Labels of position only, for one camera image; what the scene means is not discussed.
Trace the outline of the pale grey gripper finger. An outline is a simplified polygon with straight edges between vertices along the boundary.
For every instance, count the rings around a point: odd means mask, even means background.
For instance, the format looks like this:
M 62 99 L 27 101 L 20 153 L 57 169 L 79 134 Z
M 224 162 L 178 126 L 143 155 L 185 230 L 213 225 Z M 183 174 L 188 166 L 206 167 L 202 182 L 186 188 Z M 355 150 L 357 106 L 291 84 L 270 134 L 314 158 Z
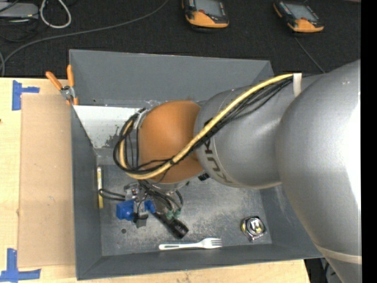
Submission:
M 138 186 L 127 185 L 124 187 L 125 200 L 135 200 L 138 198 L 139 189 Z
M 134 202 L 134 220 L 137 228 L 146 226 L 148 212 L 145 209 L 144 202 Z

